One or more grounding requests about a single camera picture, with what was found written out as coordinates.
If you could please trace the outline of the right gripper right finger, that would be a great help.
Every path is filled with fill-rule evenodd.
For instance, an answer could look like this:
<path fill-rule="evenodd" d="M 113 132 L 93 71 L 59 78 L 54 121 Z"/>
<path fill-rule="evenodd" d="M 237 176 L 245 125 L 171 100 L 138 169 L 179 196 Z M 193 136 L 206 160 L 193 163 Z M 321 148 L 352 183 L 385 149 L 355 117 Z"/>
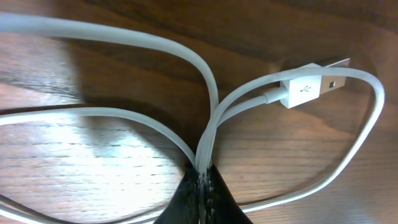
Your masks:
<path fill-rule="evenodd" d="M 240 209 L 215 165 L 208 169 L 205 187 L 205 216 L 207 224 L 252 224 Z"/>

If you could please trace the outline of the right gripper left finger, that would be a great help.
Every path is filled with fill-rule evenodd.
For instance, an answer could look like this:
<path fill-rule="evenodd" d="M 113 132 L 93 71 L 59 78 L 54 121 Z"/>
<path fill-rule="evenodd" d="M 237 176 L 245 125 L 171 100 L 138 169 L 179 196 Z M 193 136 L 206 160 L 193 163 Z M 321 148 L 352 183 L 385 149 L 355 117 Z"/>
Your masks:
<path fill-rule="evenodd" d="M 198 173 L 188 166 L 172 199 L 154 224 L 199 224 Z"/>

